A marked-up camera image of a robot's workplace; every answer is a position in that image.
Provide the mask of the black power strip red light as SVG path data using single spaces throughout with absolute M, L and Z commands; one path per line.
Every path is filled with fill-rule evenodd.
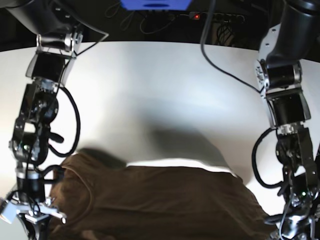
M 191 20 L 200 20 L 202 17 L 207 16 L 208 12 L 198 12 L 198 11 L 190 11 L 188 16 Z M 246 17 L 244 15 L 239 14 L 231 14 L 231 13 L 214 13 L 212 15 L 212 21 L 214 23 L 244 23 L 246 21 Z

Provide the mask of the blue box at top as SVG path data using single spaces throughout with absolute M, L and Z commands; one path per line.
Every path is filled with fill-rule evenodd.
M 122 6 L 129 11 L 174 10 L 184 11 L 191 0 L 121 0 Z

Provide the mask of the brown t-shirt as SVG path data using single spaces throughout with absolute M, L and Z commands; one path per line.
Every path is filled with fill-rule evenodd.
M 66 223 L 50 240 L 267 240 L 276 230 L 254 194 L 227 168 L 127 165 L 82 149 L 50 191 Z

